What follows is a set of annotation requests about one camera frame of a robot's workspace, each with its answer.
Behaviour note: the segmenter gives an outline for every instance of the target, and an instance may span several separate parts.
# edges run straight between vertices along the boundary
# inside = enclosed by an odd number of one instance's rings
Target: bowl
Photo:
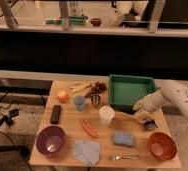
[[[94,27],[99,27],[102,24],[102,19],[100,19],[100,18],[92,18],[91,19],[91,24]]]
[[[37,150],[44,156],[57,154],[66,141],[66,133],[59,126],[49,126],[44,128],[37,136]]]
[[[150,136],[148,148],[155,158],[162,161],[173,159],[177,153],[173,139],[162,132],[156,132]]]

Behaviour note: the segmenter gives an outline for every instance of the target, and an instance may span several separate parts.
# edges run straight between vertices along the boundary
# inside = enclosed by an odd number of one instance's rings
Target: blue cup
[[[85,107],[85,98],[83,96],[76,96],[74,98],[74,105],[77,110],[83,110]]]

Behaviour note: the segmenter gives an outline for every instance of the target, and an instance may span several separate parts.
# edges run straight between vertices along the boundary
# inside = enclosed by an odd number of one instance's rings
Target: table leg
[[[157,169],[147,169],[147,171],[156,171]]]
[[[50,171],[56,171],[57,170],[54,166],[48,166],[48,168],[50,169]]]
[[[88,167],[86,171],[90,171],[91,170],[91,167]]]

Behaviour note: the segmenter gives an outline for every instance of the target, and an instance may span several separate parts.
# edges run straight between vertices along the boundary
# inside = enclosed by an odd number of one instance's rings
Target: purple bowl
[[[37,150],[44,156],[57,154],[66,141],[65,131],[59,126],[49,126],[44,128],[36,140]]]

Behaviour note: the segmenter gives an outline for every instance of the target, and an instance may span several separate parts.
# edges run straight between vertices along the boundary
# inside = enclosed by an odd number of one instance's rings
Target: wooden table
[[[87,100],[87,105],[84,111],[76,111],[73,104],[73,97],[86,94],[89,89],[82,92],[72,94],[70,87],[74,84],[81,83],[81,81],[54,81],[51,87],[49,98],[45,107],[42,120],[39,125],[40,132],[43,128],[50,125],[50,117],[52,107],[55,104],[60,104],[56,94],[59,90],[66,90],[70,96],[67,103],[61,103],[62,113],[60,117],[59,126],[67,133],[66,144],[57,156],[44,157],[36,149],[34,144],[30,164],[32,165],[47,165],[47,166],[81,166],[82,163],[72,157],[71,147],[76,139],[86,139],[97,141],[101,146],[100,161],[95,167],[112,167],[112,168],[180,168],[180,161],[178,155],[173,159],[165,162],[158,161],[148,151],[147,142],[149,136],[157,131],[164,132],[170,135],[168,125],[161,110],[152,114],[158,128],[155,131],[145,131],[141,124],[134,121],[134,116],[116,111],[115,118],[110,126],[103,126],[100,124],[98,110],[92,107],[90,99]],[[107,91],[102,93],[102,105],[107,104]],[[91,127],[99,134],[98,139],[92,139],[80,125],[81,118],[91,125]],[[122,146],[114,146],[112,144],[112,135],[114,131],[127,131],[135,136],[135,146],[127,148]],[[109,161],[108,156],[113,154],[121,155],[139,155],[138,160],[118,160]]]

